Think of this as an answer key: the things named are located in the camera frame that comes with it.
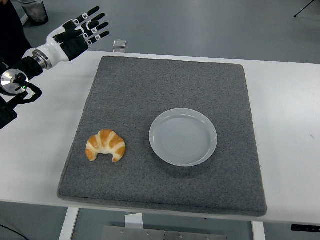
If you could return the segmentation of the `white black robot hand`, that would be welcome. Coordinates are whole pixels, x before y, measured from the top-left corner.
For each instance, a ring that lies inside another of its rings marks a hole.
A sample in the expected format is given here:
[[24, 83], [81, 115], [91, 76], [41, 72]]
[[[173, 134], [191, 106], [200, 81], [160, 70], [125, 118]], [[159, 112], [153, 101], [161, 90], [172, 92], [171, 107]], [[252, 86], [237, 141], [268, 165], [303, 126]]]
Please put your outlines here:
[[89, 49], [89, 46], [108, 36], [108, 30], [101, 32], [109, 23], [100, 23], [105, 13], [98, 13], [98, 6], [65, 22], [52, 31], [46, 43], [32, 52], [32, 57], [42, 69], [52, 69], [60, 62], [70, 62]]

